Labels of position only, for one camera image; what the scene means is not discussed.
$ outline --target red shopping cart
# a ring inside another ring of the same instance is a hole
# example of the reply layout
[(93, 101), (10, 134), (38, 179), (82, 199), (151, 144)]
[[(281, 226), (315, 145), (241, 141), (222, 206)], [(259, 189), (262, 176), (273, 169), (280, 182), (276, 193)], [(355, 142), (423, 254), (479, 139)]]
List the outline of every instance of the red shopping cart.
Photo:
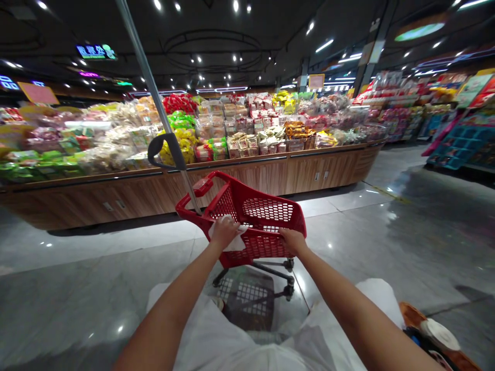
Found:
[(294, 267), (294, 256), (288, 252), (281, 243), (279, 228), (290, 228), (301, 232), (306, 237), (306, 225), (303, 212), (299, 204), (254, 190), (241, 183), (236, 178), (220, 171), (213, 171), (207, 177), (194, 185), (195, 197), (203, 197), (213, 186), (213, 179), (219, 178), (225, 181), (218, 194), (206, 207), (202, 215), (186, 209), (191, 201), (190, 195), (184, 196), (176, 205), (175, 210), (185, 220), (196, 224), (201, 228), (209, 240), (208, 231), (215, 219), (230, 214), (241, 225), (247, 225), (248, 229), (241, 235), (246, 248), (242, 251), (223, 252), (220, 262), (224, 270), (213, 281), (213, 286), (218, 287), (221, 279), (230, 268), (239, 265), (251, 265), (265, 272), (285, 278), (287, 286), (284, 294), (288, 298), (294, 291), (294, 277), (285, 275), (261, 264), (254, 259), (259, 258), (287, 258), (283, 263), (269, 263), (282, 265), (289, 272)]

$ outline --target glossy tile floor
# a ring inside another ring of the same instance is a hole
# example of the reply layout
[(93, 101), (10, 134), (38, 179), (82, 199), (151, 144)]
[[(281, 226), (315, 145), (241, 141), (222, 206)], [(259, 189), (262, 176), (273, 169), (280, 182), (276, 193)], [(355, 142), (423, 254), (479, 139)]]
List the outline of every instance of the glossy tile floor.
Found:
[[(366, 182), (292, 199), (306, 216), (308, 245), (325, 261), (354, 283), (384, 278), (398, 300), (450, 328), (468, 356), (493, 370), (495, 190), (424, 169), (424, 149), (386, 147)], [(150, 289), (173, 280), (206, 244), (198, 228), (170, 215), (48, 233), (0, 211), (0, 369), (110, 369)], [(251, 267), (231, 270), (215, 289), (220, 271), (217, 264), (205, 293), (227, 298), (231, 321), (260, 343), (293, 333), (318, 296), (297, 259), (291, 301), (284, 279)]]

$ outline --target hand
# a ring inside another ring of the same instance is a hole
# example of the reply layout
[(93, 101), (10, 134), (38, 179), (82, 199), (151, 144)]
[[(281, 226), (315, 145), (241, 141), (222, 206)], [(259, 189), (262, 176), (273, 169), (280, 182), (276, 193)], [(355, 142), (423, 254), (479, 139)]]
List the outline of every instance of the hand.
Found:
[(303, 251), (309, 250), (302, 233), (292, 229), (279, 228), (278, 233), (284, 238), (282, 245), (295, 256), (299, 256)]
[(223, 220), (217, 219), (210, 245), (214, 245), (220, 249), (220, 251), (225, 250), (234, 237), (241, 233), (241, 231), (238, 230), (239, 226), (240, 223), (234, 223), (234, 221), (229, 218)]

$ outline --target ceiling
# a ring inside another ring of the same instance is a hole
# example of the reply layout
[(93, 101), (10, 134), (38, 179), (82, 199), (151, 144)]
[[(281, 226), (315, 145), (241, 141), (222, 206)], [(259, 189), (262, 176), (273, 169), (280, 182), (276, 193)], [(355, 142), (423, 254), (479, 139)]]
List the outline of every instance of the ceiling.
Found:
[[(234, 11), (233, 0), (177, 0), (177, 11), (171, 0), (127, 0), (149, 64), (160, 89), (185, 89), (230, 86), (282, 85), (300, 75), (303, 58), (309, 57), (310, 72), (317, 73), (342, 53), (355, 53), (366, 43), (372, 21), (383, 16), (382, 0), (261, 1), (239, 0)], [(466, 1), (462, 0), (457, 7)], [(35, 0), (0, 0), (0, 57), (19, 63), (22, 70), (0, 63), (1, 74), (25, 74), (56, 82), (84, 86), (80, 76), (68, 67), (78, 61), (76, 44), (108, 44), (118, 61), (91, 61), (85, 71), (127, 78), (138, 90), (145, 84), (129, 36), (113, 0), (45, 0), (48, 10)], [(450, 1), (399, 1), (388, 31), (385, 49), (376, 71), (411, 68), (424, 58), (492, 42), (495, 33), (495, 1), (455, 11)], [(28, 7), (32, 20), (18, 20), (12, 6)], [(449, 11), (446, 26), (429, 36), (408, 42), (395, 42), (398, 29), (420, 15)], [(308, 25), (314, 28), (308, 33)], [(319, 53), (326, 41), (334, 42)], [(435, 49), (433, 44), (441, 40)], [(408, 57), (404, 53), (410, 50)], [(332, 76), (349, 71), (353, 76), (358, 61), (348, 62)], [(199, 80), (199, 74), (205, 80)], [(98, 81), (94, 88), (129, 91)]]

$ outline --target blue neon sign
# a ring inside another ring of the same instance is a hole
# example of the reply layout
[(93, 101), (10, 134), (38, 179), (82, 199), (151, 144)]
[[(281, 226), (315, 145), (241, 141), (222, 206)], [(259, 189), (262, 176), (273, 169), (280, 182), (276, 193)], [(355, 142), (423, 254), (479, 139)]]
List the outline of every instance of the blue neon sign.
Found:
[(0, 75), (0, 83), (5, 89), (20, 90), (19, 85), (12, 81), (10, 77)]

